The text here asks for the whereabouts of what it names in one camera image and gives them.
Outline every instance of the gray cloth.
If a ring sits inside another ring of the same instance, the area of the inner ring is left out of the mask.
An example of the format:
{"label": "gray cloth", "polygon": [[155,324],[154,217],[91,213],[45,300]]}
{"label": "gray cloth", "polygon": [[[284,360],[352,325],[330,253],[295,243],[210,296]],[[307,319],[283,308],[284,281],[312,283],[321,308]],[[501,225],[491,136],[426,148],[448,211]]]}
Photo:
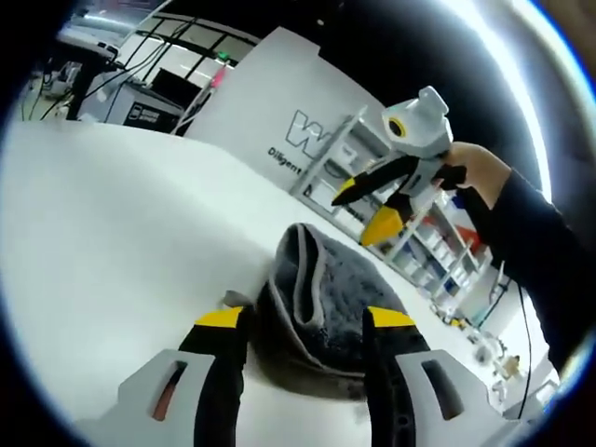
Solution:
{"label": "gray cloth", "polygon": [[297,223],[279,243],[257,309],[267,338],[285,339],[302,363],[361,376],[362,314],[369,305],[405,313],[373,263],[312,225]]}

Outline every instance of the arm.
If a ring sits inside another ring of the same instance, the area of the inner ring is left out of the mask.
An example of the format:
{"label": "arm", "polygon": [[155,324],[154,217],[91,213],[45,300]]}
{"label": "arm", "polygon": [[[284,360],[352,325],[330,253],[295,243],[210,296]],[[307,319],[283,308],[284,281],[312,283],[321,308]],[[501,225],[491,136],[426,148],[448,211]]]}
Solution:
{"label": "arm", "polygon": [[467,182],[486,203],[490,232],[481,238],[506,261],[508,275],[534,304],[560,372],[596,316],[591,279],[593,259],[581,248],[562,216],[523,177],[486,149],[456,143],[447,163],[465,165]]}

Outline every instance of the white tabletop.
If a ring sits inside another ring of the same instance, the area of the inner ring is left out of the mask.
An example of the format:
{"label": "white tabletop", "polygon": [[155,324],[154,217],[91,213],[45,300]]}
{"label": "white tabletop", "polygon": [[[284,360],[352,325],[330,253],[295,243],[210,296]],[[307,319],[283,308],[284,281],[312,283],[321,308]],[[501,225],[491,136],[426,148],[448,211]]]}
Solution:
{"label": "white tabletop", "polygon": [[[0,182],[7,314],[33,379],[67,420],[103,413],[118,385],[176,347],[226,290],[255,297],[296,222],[373,261],[431,348],[474,371],[467,342],[415,287],[214,146],[111,125],[15,123]],[[239,446],[369,445],[364,403],[254,377],[245,373]]]}

